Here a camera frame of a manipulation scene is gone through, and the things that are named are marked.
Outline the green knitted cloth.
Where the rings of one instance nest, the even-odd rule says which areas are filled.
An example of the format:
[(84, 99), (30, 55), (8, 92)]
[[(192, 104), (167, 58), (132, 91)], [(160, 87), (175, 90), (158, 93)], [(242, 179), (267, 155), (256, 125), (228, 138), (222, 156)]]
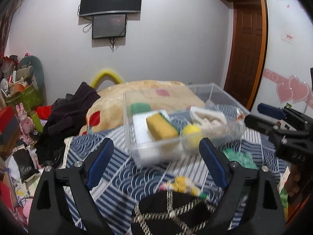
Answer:
[(230, 162), (235, 161), (239, 163), (242, 167), (247, 169), (258, 169), (250, 153), (236, 152), (229, 148), (223, 149), (221, 152), (227, 157)]

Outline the black chain-pattern pouch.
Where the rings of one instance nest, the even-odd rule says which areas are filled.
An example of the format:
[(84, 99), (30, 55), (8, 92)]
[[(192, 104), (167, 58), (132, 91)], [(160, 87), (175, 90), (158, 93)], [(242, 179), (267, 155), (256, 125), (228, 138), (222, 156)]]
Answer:
[(205, 198), (172, 190), (139, 201), (131, 218), (132, 234), (200, 234), (215, 213)]

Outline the white foam block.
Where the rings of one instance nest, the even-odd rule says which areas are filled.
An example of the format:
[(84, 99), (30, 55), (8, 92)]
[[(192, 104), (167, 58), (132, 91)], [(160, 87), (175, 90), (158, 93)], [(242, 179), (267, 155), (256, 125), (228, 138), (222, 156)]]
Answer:
[(173, 141), (157, 141), (148, 130), (146, 118), (161, 113), (165, 118), (169, 116), (165, 110), (155, 110), (133, 115), (133, 143), (130, 155), (139, 167), (159, 165), (172, 162), (181, 158), (183, 147), (180, 138)]

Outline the white wardrobe with hearts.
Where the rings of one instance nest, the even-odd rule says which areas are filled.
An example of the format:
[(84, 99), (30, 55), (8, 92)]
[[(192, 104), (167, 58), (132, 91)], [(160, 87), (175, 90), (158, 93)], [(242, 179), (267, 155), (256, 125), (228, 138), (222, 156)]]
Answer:
[(312, 116), (312, 22), (298, 0), (266, 0), (268, 38), (257, 105), (291, 107)]

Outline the brown wooden door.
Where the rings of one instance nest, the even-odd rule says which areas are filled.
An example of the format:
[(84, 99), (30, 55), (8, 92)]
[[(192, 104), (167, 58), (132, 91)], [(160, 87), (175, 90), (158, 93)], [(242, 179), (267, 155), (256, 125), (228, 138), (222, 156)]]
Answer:
[(231, 55), (224, 90), (247, 109), (257, 76), (262, 43), (262, 9), (235, 4)]

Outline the yellow ball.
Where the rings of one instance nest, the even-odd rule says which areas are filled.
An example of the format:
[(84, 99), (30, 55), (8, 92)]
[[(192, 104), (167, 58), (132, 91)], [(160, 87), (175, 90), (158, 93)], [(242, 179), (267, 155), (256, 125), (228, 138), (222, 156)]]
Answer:
[(202, 130), (193, 124), (186, 125), (181, 131), (181, 141), (186, 152), (197, 153), (201, 139), (204, 137)]

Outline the yellow floral fabric item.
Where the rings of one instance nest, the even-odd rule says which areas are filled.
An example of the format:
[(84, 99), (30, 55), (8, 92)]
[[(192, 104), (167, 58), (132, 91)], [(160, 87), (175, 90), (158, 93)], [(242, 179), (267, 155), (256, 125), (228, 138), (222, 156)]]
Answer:
[(196, 186), (190, 179), (186, 177), (176, 177), (170, 181), (164, 182), (159, 186), (158, 191), (173, 190), (175, 192), (189, 194), (191, 196), (199, 197), (208, 200), (207, 193)]

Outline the blue white patterned tablecloth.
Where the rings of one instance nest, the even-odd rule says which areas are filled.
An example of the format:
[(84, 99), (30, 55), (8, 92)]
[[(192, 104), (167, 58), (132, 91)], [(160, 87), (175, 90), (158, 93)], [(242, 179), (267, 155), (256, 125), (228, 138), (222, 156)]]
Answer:
[[(174, 162), (139, 168), (125, 146), (123, 126), (67, 138), (63, 167), (69, 168), (75, 162), (85, 160), (105, 137), (113, 140), (115, 150), (91, 195), (115, 234), (130, 234), (131, 211), (135, 204), (157, 192), (161, 185), (172, 183), (178, 177), (189, 179), (210, 202), (217, 204), (220, 201), (222, 189), (213, 182), (201, 156), (186, 155)], [(240, 139), (228, 138), (218, 148), (247, 155), (257, 167), (267, 166), (280, 188), (289, 174), (289, 164), (277, 158), (274, 145), (255, 130), (246, 129)]]

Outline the pink rabbit toy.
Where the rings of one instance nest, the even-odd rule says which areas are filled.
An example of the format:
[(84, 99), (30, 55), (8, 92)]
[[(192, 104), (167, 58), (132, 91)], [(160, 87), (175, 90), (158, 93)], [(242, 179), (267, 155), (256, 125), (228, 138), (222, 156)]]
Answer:
[(34, 129), (32, 119), (28, 116), (27, 111), (24, 109), (23, 103), (16, 105), (15, 108), (17, 111), (17, 119), (20, 125), (21, 139), (25, 143), (30, 144), (32, 142), (30, 132)]

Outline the red and black box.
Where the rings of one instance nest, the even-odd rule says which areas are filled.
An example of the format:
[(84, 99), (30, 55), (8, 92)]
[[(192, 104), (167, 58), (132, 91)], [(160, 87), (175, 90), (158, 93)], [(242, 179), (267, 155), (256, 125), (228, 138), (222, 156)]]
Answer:
[(1, 110), (0, 123), (1, 145), (5, 145), (19, 130), (19, 122), (11, 106)]

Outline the clear plastic storage box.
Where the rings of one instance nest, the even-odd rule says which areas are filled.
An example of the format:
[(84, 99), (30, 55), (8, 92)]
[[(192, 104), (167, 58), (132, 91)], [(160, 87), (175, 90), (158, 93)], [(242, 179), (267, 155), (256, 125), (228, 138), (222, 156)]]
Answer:
[[(214, 83), (210, 84), (200, 84), (200, 85), (187, 85), (191, 89), (191, 91), (196, 94), (202, 101), (205, 103), (206, 109), (212, 109), (216, 111), (221, 111), (225, 114), (227, 119), (231, 120), (238, 120), (242, 121), (244, 123), (244, 118), (249, 114), (249, 111), (241, 104), (239, 103), (235, 98), (233, 98), (230, 94), (225, 92), (222, 88), (220, 88), (218, 85)], [(189, 116), (189, 110), (179, 110), (175, 111), (173, 113), (167, 113), (169, 116), (168, 121), (172, 123), (176, 127), (176, 129), (179, 131), (179, 136), (181, 145), (183, 147), (182, 141), (181, 141), (181, 131), (183, 128), (191, 124), (190, 116)], [(124, 112), (124, 132), (125, 132), (125, 142), (126, 147), (128, 148), (130, 152), (130, 147), (133, 143), (133, 115), (130, 112), (130, 107), (123, 108)], [(208, 137), (214, 145), (219, 146), (222, 145), (228, 141), (232, 141), (234, 139), (240, 139), (242, 134), (227, 134), (227, 133), (219, 133), (219, 132), (203, 132), (204, 137)], [(164, 139), (160, 140), (162, 141), (173, 141), (176, 138), (171, 139)], [(186, 152), (183, 147), (183, 155), (196, 155), (197, 153), (190, 153)]]

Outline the yellow green sponge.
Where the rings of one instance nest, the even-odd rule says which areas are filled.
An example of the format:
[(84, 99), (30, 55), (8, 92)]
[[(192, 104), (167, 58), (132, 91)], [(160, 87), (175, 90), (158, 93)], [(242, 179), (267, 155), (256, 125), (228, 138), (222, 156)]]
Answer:
[(156, 141), (176, 138), (179, 136), (179, 131), (176, 127), (161, 113), (156, 113), (147, 117), (146, 124), (150, 134)]

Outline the black clothing pile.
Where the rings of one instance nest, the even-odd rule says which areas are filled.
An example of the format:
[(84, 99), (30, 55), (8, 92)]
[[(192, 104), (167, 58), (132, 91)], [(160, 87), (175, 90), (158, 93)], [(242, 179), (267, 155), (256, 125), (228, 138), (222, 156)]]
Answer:
[(43, 132), (34, 145), (40, 166), (56, 168), (60, 165), (65, 151), (64, 140), (79, 134), (86, 124), (87, 111), (99, 98), (96, 90), (83, 82), (75, 94), (55, 101)]

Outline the green box of clutter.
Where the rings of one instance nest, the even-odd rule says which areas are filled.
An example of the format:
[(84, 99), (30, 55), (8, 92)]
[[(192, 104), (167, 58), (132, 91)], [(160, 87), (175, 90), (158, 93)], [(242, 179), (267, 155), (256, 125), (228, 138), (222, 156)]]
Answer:
[(10, 97), (4, 98), (4, 100), (5, 103), (13, 109), (16, 105), (22, 103), (27, 112), (35, 110), (44, 101), (42, 92), (37, 91), (33, 85), (25, 88), (22, 92), (17, 92)]

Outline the beige floral blanket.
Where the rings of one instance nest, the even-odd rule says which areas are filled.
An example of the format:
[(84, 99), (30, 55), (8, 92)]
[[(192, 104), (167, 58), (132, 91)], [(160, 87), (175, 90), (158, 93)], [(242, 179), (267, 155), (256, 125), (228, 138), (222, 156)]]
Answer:
[(98, 92), (96, 100), (86, 114), (86, 124), (79, 134), (91, 134), (113, 129), (124, 124), (123, 108), (131, 113), (165, 110), (173, 113), (192, 106), (205, 107), (187, 85), (178, 81), (144, 80), (120, 83)]

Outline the yellow curved tube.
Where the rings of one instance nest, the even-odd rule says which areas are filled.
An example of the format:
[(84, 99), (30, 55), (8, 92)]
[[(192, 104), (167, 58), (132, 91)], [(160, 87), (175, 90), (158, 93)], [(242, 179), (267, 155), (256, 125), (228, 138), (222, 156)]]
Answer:
[(112, 70), (104, 69), (101, 70), (92, 80), (90, 86), (95, 90), (102, 84), (103, 81), (110, 80), (115, 85), (123, 83), (123, 80)]

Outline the grey green plush cushion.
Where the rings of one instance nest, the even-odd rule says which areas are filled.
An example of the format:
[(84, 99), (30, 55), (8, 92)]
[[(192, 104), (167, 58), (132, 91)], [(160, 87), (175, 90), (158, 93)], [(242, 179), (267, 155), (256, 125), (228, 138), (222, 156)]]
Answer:
[(33, 69), (33, 86), (34, 88), (41, 92), (45, 88), (45, 82), (44, 82), (44, 73), (42, 68), (42, 63), (36, 56), (26, 56), (22, 58), (18, 63), (18, 68), (23, 69), (25, 67), (31, 66)]

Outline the small black wall monitor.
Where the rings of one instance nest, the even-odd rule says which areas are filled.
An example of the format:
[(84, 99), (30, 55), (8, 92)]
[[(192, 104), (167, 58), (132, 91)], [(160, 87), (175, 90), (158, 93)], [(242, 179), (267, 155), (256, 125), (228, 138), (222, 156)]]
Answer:
[(104, 14), (93, 17), (92, 39), (126, 36), (126, 14)]

